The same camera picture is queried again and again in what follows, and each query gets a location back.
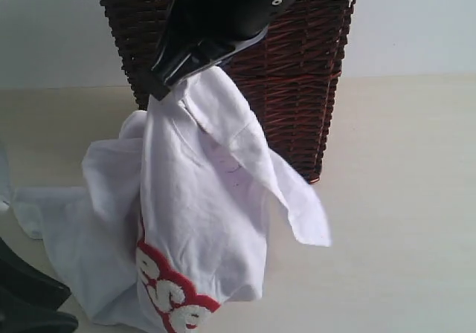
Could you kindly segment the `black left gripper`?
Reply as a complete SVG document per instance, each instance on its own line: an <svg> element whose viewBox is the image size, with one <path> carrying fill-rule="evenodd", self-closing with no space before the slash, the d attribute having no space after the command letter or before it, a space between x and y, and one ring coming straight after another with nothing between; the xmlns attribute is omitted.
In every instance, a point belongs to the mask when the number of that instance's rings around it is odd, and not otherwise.
<svg viewBox="0 0 476 333"><path fill-rule="evenodd" d="M78 319L59 310L70 288L19 257L1 241L1 331L75 332Z"/></svg>

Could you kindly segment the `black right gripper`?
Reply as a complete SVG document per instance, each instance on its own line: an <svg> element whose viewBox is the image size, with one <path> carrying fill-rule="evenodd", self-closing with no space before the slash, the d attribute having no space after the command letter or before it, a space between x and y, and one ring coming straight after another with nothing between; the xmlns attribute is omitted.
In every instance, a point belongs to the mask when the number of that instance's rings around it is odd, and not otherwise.
<svg viewBox="0 0 476 333"><path fill-rule="evenodd" d="M148 70L148 93L162 100L188 77L257 44L295 1L174 0Z"/></svg>

